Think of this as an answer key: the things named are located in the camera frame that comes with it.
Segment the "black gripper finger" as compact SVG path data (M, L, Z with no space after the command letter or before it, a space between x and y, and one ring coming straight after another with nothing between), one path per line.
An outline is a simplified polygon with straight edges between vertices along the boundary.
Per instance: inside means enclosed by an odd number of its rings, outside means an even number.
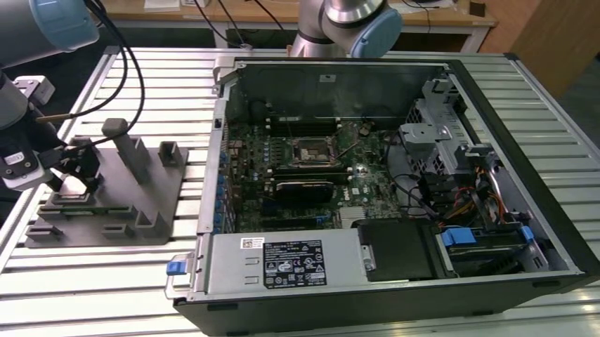
M53 169L62 173L62 177L66 178L71 175L70 168L63 164L57 164L53 166ZM65 184L65 180L55 174L51 175L51 180L49 181L49 186L54 192L61 192L62 186Z
M78 150L71 157L71 175L86 186L86 193L94 193L99 187L102 175L99 173L99 158L94 147Z

